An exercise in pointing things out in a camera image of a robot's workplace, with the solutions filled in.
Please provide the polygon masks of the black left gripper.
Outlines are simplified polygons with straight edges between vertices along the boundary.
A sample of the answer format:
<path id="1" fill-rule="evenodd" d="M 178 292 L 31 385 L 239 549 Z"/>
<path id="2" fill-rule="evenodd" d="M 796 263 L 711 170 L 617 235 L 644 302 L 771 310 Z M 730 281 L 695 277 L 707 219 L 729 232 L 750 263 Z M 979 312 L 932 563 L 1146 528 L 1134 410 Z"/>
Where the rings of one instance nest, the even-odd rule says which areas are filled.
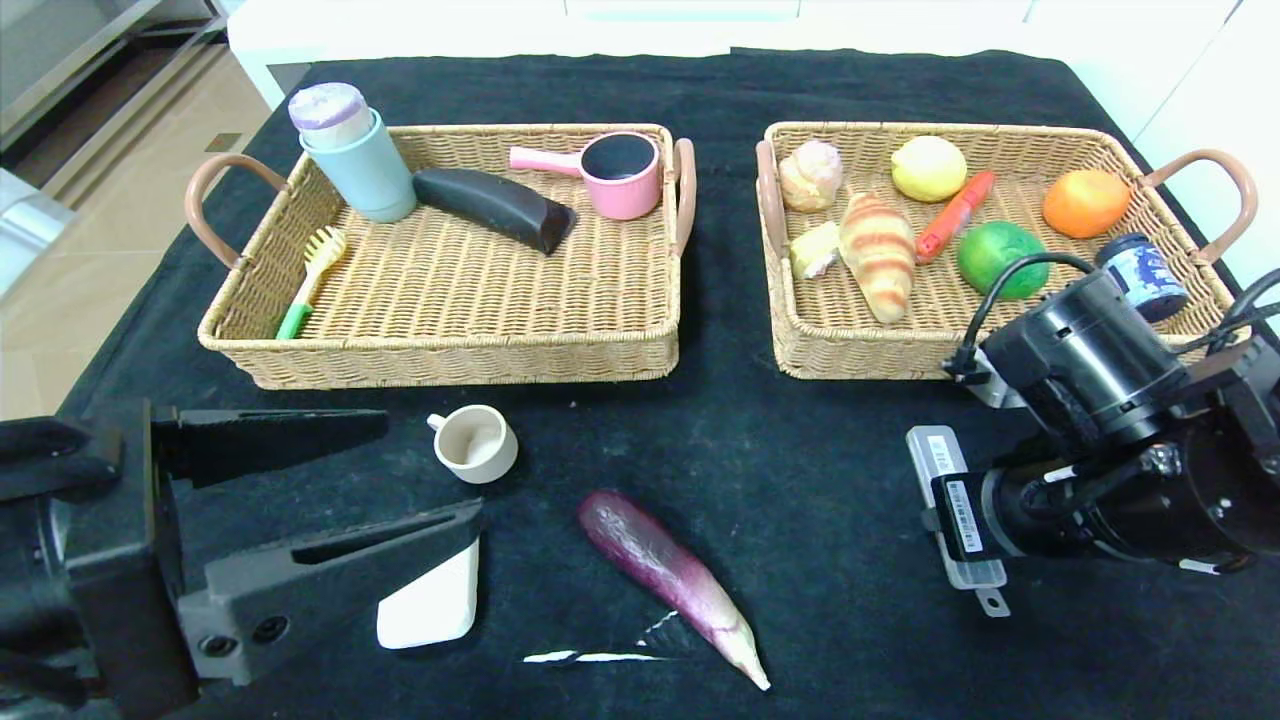
<path id="1" fill-rule="evenodd" d="M 484 528 L 481 498 L 229 555 L 177 605 L 177 512 L 155 454 L 200 489 L 371 443 L 389 425 L 372 409 L 154 415 L 146 400 L 4 421 L 3 711 L 105 701 L 124 719 L 161 717 L 198 697 L 197 676 L 248 685 L 465 551 Z"/>

